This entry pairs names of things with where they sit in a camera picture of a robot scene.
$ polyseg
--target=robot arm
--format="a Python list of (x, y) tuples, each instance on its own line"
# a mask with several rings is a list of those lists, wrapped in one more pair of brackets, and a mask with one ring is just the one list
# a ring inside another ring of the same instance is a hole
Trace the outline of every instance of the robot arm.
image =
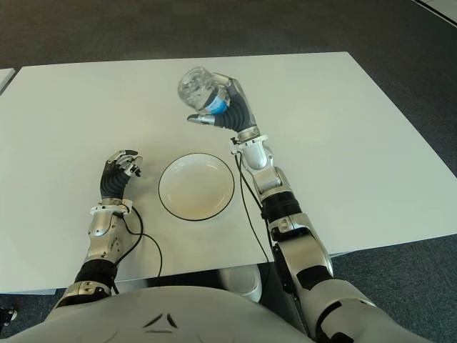
[[(193, 81), (193, 73), (195, 69), (179, 87), (181, 98), (190, 106), (194, 104), (185, 100), (181, 90)], [(333, 277), (331, 259), (284, 173), (274, 166), (273, 154), (264, 144), (268, 137), (261, 135), (241, 85), (228, 76), (213, 74), (213, 78), (212, 84), (206, 84), (213, 87), (206, 103), (214, 102), (211, 97), (215, 94), (226, 93), (226, 108), (211, 111), (194, 106), (199, 114), (188, 120), (237, 133), (231, 151), (241, 153), (252, 176), (274, 241), (272, 250), (283, 288), (299, 298), (311, 338), (317, 342), (428, 342), (397, 325), (352, 284)]]
[(121, 150), (106, 161), (100, 181), (101, 201), (91, 209), (89, 250), (74, 283), (66, 289), (53, 312), (111, 296), (118, 260), (124, 252), (122, 218), (132, 209), (132, 201), (123, 199), (124, 189), (133, 175), (140, 176), (143, 160), (137, 155), (134, 150)]

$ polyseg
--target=clear plastic bottle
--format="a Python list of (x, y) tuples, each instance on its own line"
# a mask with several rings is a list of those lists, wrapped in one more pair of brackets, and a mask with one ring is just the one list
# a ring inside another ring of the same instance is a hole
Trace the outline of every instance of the clear plastic bottle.
[(193, 68), (183, 76), (178, 85), (178, 94), (184, 103), (199, 114), (220, 114), (229, 105), (229, 96), (214, 75), (202, 66)]

